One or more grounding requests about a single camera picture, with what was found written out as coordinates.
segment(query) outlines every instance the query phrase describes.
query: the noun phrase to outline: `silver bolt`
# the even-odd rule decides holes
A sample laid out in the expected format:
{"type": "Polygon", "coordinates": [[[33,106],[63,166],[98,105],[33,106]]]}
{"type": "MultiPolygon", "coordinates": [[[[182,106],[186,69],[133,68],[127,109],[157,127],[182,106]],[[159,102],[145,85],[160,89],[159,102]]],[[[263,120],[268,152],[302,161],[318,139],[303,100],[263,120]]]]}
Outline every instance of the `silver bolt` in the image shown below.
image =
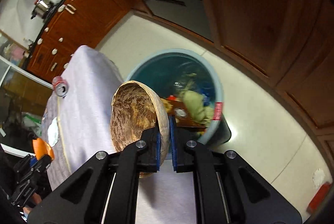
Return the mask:
{"type": "Polygon", "coordinates": [[[106,152],[98,152],[95,156],[97,159],[102,160],[106,157],[106,152]]]}
{"type": "Polygon", "coordinates": [[[187,141],[187,146],[188,147],[193,148],[193,147],[196,147],[196,145],[197,145],[196,141],[193,141],[193,140],[187,141]]]}
{"type": "Polygon", "coordinates": [[[143,147],[146,146],[146,142],[144,140],[139,140],[139,141],[136,142],[136,146],[138,148],[143,148],[143,147]]]}
{"type": "Polygon", "coordinates": [[[234,159],[237,156],[237,153],[235,151],[227,151],[226,156],[230,159],[234,159]]]}

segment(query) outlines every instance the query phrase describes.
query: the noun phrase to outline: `red aluminum can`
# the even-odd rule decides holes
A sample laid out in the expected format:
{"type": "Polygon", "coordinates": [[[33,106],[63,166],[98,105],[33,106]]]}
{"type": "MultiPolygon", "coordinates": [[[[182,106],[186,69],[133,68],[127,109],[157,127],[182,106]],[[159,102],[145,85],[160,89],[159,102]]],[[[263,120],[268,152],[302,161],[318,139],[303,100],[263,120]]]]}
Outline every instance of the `red aluminum can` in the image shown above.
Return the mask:
{"type": "Polygon", "coordinates": [[[68,91],[68,84],[61,76],[56,76],[52,80],[53,89],[57,96],[65,97],[68,91]]]}

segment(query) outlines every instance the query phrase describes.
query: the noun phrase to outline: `floor grout line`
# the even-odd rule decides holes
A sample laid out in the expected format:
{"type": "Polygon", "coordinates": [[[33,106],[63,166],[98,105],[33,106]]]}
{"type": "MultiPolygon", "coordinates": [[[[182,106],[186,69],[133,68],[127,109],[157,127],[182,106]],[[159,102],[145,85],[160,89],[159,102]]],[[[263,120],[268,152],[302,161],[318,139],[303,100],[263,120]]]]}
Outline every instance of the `floor grout line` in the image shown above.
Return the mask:
{"type": "Polygon", "coordinates": [[[306,139],[307,134],[305,134],[305,137],[302,141],[302,143],[300,144],[300,146],[298,147],[298,149],[296,150],[295,154],[291,157],[290,161],[285,165],[285,167],[281,170],[281,172],[276,176],[276,178],[270,183],[273,184],[273,182],[282,174],[282,172],[286,169],[286,167],[291,163],[292,159],[296,156],[297,152],[300,150],[300,148],[302,147],[305,139],[306,139]]]}

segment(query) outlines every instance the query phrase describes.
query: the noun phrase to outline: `tile floor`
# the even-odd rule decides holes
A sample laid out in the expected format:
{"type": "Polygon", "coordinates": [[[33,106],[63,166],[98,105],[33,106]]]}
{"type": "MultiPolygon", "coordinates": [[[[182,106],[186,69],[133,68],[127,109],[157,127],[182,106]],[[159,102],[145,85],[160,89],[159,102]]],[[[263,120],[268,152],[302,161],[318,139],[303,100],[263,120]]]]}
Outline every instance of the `tile floor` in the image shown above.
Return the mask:
{"type": "Polygon", "coordinates": [[[305,221],[317,188],[313,173],[328,167],[311,139],[292,116],[267,92],[226,61],[192,41],[131,14],[113,28],[98,46],[125,79],[145,57],[160,50],[183,48],[203,56],[223,84],[224,115],[232,131],[229,142],[215,148],[237,151],[294,207],[305,221]]]}

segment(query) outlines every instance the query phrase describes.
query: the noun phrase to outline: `black countertop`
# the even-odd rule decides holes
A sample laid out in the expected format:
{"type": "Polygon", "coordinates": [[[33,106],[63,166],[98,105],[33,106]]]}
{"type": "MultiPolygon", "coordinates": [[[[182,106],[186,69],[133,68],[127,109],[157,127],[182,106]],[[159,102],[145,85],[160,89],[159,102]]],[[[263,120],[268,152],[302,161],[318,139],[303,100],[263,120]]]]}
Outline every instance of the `black countertop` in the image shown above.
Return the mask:
{"type": "Polygon", "coordinates": [[[65,0],[61,0],[58,4],[56,4],[56,5],[54,6],[54,8],[49,12],[49,14],[48,14],[48,15],[46,16],[46,18],[44,19],[44,25],[43,25],[41,31],[39,32],[39,34],[38,34],[38,36],[37,36],[35,42],[31,45],[31,47],[30,47],[30,49],[29,49],[30,54],[29,54],[28,58],[25,60],[25,62],[23,63],[23,65],[22,65],[22,69],[26,70],[26,68],[27,68],[27,66],[28,66],[28,64],[29,64],[30,58],[31,58],[31,56],[32,56],[32,54],[33,54],[33,52],[34,52],[34,50],[35,50],[36,45],[37,45],[37,41],[38,41],[39,38],[42,36],[42,34],[43,34],[43,32],[44,32],[44,29],[47,28],[47,26],[48,26],[50,20],[51,20],[52,17],[56,14],[58,8],[59,8],[61,5],[63,5],[64,2],[65,2],[65,0]]]}

